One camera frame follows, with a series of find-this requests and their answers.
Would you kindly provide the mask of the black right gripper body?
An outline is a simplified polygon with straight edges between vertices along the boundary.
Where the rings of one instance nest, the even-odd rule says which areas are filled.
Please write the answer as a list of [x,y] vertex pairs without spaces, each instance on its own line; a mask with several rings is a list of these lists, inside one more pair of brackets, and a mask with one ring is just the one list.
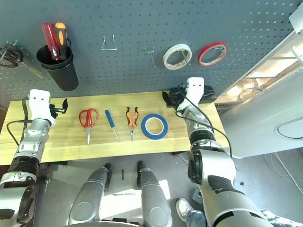
[[170,101],[172,106],[179,106],[184,101],[187,94],[184,87],[175,87],[170,90]]

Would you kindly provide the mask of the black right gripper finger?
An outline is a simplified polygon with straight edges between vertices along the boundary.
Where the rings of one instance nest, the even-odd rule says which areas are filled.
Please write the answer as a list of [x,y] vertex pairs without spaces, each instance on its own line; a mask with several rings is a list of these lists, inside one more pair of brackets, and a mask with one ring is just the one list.
[[166,107],[173,107],[173,103],[170,100],[169,94],[165,91],[162,91],[162,98],[166,103]]

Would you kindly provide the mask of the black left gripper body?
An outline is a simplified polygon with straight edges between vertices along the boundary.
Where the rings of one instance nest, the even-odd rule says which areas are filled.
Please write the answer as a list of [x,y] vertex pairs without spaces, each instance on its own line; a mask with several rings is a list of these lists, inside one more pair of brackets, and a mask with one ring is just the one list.
[[57,118],[58,113],[64,114],[64,108],[57,108],[54,105],[49,105],[49,109],[53,118]]

